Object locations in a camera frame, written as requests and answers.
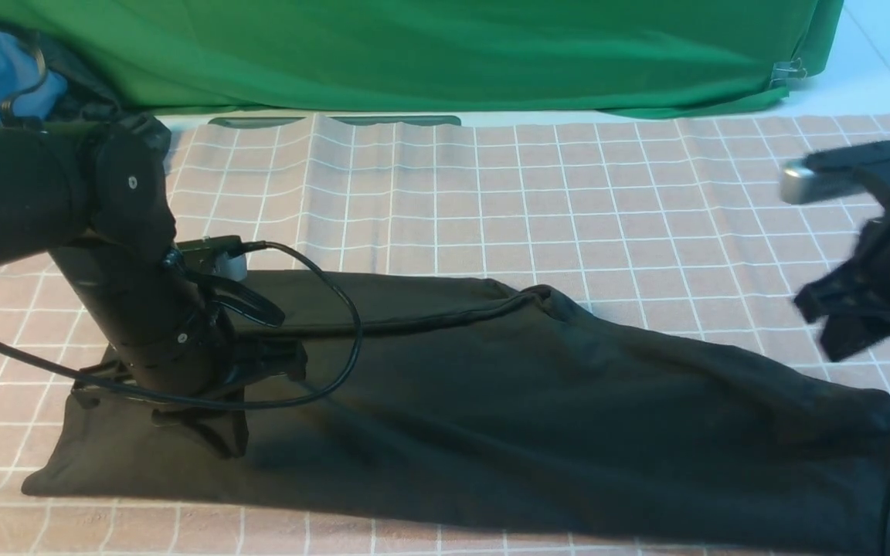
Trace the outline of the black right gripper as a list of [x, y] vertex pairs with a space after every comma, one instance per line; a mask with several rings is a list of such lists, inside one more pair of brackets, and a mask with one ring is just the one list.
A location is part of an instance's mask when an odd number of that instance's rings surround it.
[[793, 299], [806, 323], [820, 323], [820, 350], [832, 362], [890, 338], [890, 212], [865, 225], [842, 267], [844, 274], [813, 281]]

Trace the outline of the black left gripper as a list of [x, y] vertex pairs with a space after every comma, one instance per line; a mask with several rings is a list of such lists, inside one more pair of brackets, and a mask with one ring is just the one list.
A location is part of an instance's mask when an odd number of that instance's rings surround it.
[[[236, 330], [224, 310], [130, 310], [113, 319], [113, 378], [158, 394], [198, 397], [225, 381], [235, 343]], [[240, 386], [277, 376], [304, 382], [307, 362], [306, 348], [296, 339], [240, 338]], [[250, 441], [244, 409], [166, 402], [151, 410], [151, 423], [220, 459], [243, 458]]]

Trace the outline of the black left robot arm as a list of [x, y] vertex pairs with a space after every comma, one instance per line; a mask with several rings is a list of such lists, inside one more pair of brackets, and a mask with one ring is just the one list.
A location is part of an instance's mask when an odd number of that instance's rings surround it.
[[245, 388], [304, 377], [297, 342], [241, 337], [285, 314], [245, 285], [238, 236], [178, 246], [165, 174], [124, 124], [0, 127], [0, 266], [52, 258], [109, 344], [79, 372], [82, 409], [134, 405], [223, 459], [245, 454]]

